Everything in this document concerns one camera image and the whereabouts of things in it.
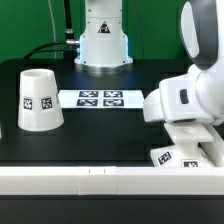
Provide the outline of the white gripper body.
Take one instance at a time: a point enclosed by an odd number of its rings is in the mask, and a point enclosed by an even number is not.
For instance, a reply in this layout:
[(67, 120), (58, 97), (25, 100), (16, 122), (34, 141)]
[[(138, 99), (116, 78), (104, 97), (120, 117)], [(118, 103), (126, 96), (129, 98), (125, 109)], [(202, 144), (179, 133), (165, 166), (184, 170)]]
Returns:
[(218, 69), (200, 70), (191, 65), (188, 72), (159, 83), (144, 100), (146, 122), (198, 122), (220, 125), (224, 122), (224, 78)]

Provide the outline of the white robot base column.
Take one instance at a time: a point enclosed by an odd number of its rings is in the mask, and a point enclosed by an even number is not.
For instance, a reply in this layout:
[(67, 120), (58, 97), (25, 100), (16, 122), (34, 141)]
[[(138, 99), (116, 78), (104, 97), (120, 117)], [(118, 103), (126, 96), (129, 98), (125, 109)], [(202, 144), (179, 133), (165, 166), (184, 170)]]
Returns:
[(133, 59), (122, 29), (122, 0), (85, 0), (85, 16), (76, 68), (94, 73), (129, 69)]

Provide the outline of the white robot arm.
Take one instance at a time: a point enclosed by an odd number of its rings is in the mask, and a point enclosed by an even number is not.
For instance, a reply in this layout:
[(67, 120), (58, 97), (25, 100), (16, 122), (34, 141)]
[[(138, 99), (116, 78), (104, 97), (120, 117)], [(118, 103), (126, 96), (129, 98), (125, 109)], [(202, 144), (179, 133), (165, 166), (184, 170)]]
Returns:
[(143, 104), (147, 122), (224, 122), (224, 0), (185, 0), (180, 34), (192, 65), (167, 78)]

